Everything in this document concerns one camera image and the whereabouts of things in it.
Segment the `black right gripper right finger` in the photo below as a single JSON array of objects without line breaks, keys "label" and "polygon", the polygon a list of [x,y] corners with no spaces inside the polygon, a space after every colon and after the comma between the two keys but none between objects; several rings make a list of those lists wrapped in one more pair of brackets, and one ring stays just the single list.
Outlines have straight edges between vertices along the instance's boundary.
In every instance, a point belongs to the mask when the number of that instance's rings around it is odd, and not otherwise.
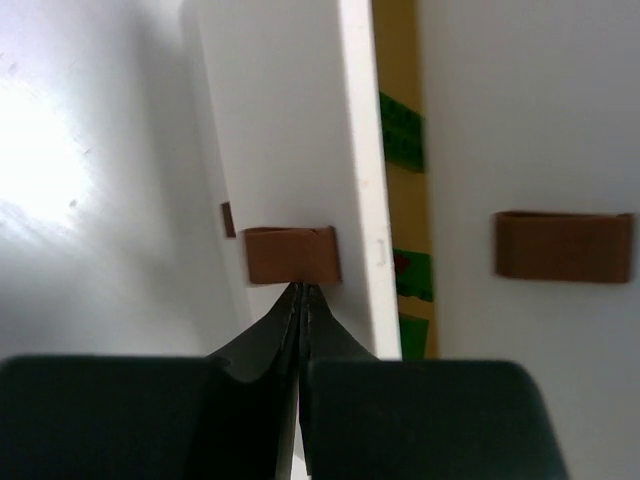
[{"label": "black right gripper right finger", "polygon": [[300,424],[314,479],[565,479],[543,397],[499,360],[381,360],[302,290]]}]

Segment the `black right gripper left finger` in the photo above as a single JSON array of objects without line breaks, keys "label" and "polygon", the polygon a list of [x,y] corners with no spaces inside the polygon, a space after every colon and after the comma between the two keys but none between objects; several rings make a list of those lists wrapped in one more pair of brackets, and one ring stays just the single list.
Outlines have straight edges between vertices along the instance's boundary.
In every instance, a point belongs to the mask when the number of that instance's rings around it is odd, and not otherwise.
[{"label": "black right gripper left finger", "polygon": [[5,479],[287,479],[303,289],[201,357],[1,364]]}]

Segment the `white bottom drawer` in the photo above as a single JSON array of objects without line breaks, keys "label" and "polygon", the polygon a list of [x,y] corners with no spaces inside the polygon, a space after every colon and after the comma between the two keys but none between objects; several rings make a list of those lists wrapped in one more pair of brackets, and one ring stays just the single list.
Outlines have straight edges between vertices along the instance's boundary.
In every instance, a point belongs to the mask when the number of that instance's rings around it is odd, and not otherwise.
[{"label": "white bottom drawer", "polygon": [[233,305],[236,322],[245,327],[252,323],[253,315],[245,283],[243,254],[238,239],[227,235],[225,224],[224,205],[228,202],[229,195],[224,168],[219,158],[202,32],[198,19],[198,3],[183,2],[180,16],[192,81],[202,158],[212,202],[213,222],[227,284],[226,290]]}]

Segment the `white drawer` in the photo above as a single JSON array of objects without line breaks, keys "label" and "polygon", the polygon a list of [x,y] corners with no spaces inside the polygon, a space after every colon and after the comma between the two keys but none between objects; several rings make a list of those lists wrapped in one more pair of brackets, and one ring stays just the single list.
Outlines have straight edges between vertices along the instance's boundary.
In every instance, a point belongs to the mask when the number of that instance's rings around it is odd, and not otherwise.
[{"label": "white drawer", "polygon": [[245,283],[243,254],[238,239],[227,235],[225,224],[224,205],[228,202],[229,195],[224,168],[219,158],[202,32],[198,19],[198,3],[183,2],[180,16],[192,81],[202,158],[212,202],[213,222],[227,284],[226,290],[233,305],[236,322],[245,327],[252,323],[253,315]]},{"label": "white drawer", "polygon": [[333,227],[333,314],[370,352],[399,358],[370,3],[196,2],[236,231]]},{"label": "white drawer", "polygon": [[639,209],[635,1],[425,1],[436,300],[447,357],[509,358],[547,393],[639,397],[639,284],[497,276],[505,210]]}]

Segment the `white top drawer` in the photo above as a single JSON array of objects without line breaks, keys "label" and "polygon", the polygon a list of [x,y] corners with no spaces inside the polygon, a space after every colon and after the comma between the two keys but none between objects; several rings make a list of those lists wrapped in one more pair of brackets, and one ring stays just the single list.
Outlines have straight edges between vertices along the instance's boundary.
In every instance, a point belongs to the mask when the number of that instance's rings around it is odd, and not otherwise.
[{"label": "white top drawer", "polygon": [[447,357],[509,358],[547,393],[639,397],[639,284],[497,276],[505,210],[639,209],[635,1],[425,1],[436,300]]}]

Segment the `dark green lego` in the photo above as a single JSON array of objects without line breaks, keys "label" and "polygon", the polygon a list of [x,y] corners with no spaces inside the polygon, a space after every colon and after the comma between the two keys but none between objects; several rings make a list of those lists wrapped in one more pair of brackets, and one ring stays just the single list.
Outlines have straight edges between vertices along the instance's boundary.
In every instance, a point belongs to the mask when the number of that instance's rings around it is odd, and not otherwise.
[{"label": "dark green lego", "polygon": [[406,314],[399,315],[402,359],[421,360],[426,357],[430,321]]}]

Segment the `green long lego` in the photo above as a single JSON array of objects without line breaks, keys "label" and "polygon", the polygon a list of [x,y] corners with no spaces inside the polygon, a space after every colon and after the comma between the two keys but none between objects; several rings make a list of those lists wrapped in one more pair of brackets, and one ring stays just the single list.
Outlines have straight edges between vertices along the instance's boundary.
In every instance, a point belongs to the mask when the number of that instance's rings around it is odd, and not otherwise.
[{"label": "green long lego", "polygon": [[393,250],[396,291],[399,296],[434,300],[432,258],[429,254]]},{"label": "green long lego", "polygon": [[411,172],[424,172],[423,117],[383,92],[379,92],[379,107],[385,160]]}]

